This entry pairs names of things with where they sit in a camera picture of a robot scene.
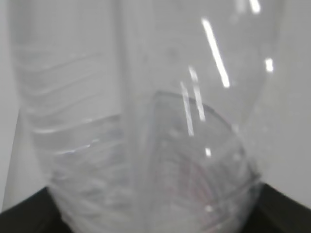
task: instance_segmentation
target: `transparent plastic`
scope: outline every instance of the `transparent plastic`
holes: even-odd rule
[[[245,127],[276,78],[283,5],[8,2],[22,113],[72,229],[238,232],[261,187]]]

